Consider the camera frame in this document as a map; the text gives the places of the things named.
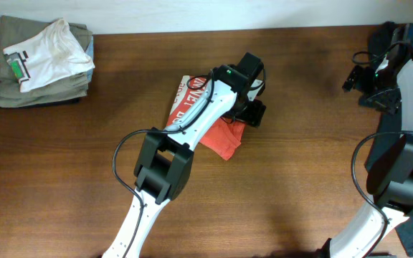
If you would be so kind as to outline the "orange t-shirt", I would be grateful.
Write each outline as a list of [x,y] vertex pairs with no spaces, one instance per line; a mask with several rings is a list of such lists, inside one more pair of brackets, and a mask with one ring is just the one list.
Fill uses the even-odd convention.
[[[191,79],[189,75],[184,75],[181,79],[168,116],[167,126],[175,123],[205,91],[204,88],[197,89],[206,81],[205,78],[198,77],[190,81],[189,85],[194,87],[194,90],[186,86],[189,79]],[[204,134],[200,143],[228,161],[241,145],[244,129],[245,124],[242,122],[232,122],[230,119],[223,120],[219,118]]]

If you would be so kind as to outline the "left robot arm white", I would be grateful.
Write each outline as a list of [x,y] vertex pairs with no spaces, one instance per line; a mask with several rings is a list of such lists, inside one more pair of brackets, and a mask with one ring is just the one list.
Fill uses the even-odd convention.
[[265,105],[257,96],[265,90],[262,60],[246,53],[238,64],[213,68],[200,87],[200,98],[163,130],[142,129],[145,135],[134,168],[136,182],[129,211],[103,258],[139,257],[143,244],[163,208],[177,198],[189,180],[194,150],[220,118],[257,128]]

